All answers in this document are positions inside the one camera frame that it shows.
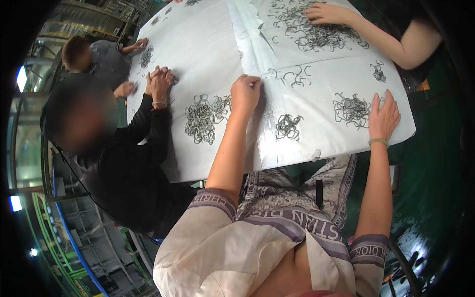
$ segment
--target white table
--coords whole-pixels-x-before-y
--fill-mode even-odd
[[[228,95],[242,73],[262,77],[266,93],[265,102],[258,106],[248,125],[247,171],[369,150],[368,129],[335,121],[333,101],[340,99],[335,93],[347,98],[357,93],[359,99],[371,103],[375,92],[384,97],[389,89],[401,113],[401,123],[389,143],[400,143],[415,133],[408,98],[392,61],[372,46],[362,48],[358,42],[364,44],[364,40],[354,38],[346,38],[345,47],[334,51],[325,47],[318,52],[301,51],[295,44],[299,36],[285,33],[284,24],[276,28],[276,18],[272,16],[287,9],[277,8],[295,6],[292,3],[202,0],[186,6],[172,2],[142,27],[139,38],[148,37],[154,51],[146,69],[139,65],[140,54],[133,58],[130,80],[138,82],[138,91],[128,98],[127,118],[130,121],[140,106],[146,85],[142,75],[155,65],[171,68],[179,78],[171,91],[171,141],[169,157],[163,164],[171,182],[207,178],[226,127],[225,120],[215,125],[216,140],[212,145],[195,144],[185,134],[185,108],[193,104],[195,95],[207,94],[210,103],[213,96]],[[327,3],[355,10],[346,0]],[[159,21],[152,26],[158,16]],[[376,65],[376,61],[384,64],[381,70],[385,82],[373,76],[370,64]],[[303,86],[290,86],[295,79],[288,72],[298,73],[297,65],[305,69],[301,75],[306,79],[302,79]],[[276,139],[275,125],[283,114],[303,116],[297,125],[298,141]]]

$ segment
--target patterned blouse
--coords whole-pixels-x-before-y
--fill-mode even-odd
[[[235,217],[236,207],[223,192],[198,192],[155,258],[153,280],[162,296],[249,296],[304,240],[313,290],[379,295],[386,236],[360,236],[348,252],[314,203]]]

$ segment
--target black sweater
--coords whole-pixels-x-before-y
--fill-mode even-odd
[[[186,210],[194,189],[170,184],[160,168],[168,152],[170,112],[142,104],[126,128],[77,156],[96,203],[120,225],[164,238]],[[148,135],[148,142],[137,145]]]

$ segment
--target green beaded bracelet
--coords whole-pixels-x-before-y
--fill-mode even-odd
[[[386,140],[382,139],[382,138],[373,138],[370,141],[368,141],[368,144],[371,147],[371,145],[375,142],[382,142],[386,145],[386,148],[389,148],[389,143]]]

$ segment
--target fluorescent light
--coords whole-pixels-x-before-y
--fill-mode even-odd
[[[20,89],[20,92],[23,92],[23,89],[25,88],[26,83],[27,83],[27,73],[25,72],[25,67],[22,66],[17,76],[17,84],[18,84],[18,88]]]
[[[18,195],[10,196],[10,202],[11,202],[11,209],[13,211],[20,211],[22,209],[21,203],[20,203],[20,196]]]

